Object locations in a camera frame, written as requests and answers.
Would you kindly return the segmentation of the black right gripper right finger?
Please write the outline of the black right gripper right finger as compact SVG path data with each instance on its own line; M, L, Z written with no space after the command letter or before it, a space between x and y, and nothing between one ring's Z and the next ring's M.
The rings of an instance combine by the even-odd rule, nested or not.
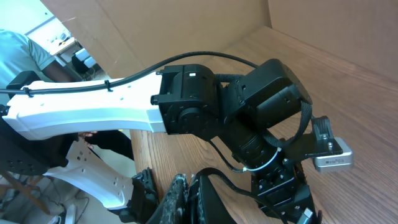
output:
M188 223L236 224L207 176L196 175L189 188Z

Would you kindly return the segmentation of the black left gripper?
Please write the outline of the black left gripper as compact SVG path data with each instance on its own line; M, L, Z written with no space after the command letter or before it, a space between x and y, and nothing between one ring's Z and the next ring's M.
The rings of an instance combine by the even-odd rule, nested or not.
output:
M315 204L300 162L294 164L292 172L278 174L273 181L267 182L252 176L251 190L258 197L273 203L274 212L261 203L258 205L268 217L282 217L287 222L296 223L304 211L309 209L312 212L309 222L316 222Z

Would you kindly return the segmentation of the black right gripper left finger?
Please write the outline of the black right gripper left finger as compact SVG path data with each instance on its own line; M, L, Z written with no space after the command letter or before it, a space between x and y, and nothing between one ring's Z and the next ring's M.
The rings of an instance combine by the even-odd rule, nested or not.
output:
M154 213L156 224L181 224L188 195L187 178L185 174L177 174L159 208Z

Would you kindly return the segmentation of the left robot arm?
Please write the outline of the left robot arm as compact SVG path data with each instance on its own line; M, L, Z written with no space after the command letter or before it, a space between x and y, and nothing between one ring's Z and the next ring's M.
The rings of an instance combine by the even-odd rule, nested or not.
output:
M280 60L255 65L247 75L162 62L133 77L103 82L36 81L10 90L1 106L1 170L62 179L96 197L122 222L232 223L210 182L218 176L254 199L269 217L320 223L301 162L312 136L312 102ZM192 183L174 177L159 199L153 175L115 171L84 146L86 131L138 129L220 138L252 174L251 190L222 171L204 168Z

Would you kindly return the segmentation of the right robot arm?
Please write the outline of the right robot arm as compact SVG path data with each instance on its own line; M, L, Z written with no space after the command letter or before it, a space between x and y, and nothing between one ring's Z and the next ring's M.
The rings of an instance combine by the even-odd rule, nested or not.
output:
M235 222L208 178L215 174L233 187L220 170L202 169L192 185L177 174L159 201L149 168L125 177L88 149L76 132L30 141L1 121L1 170L64 180L97 198L124 223Z

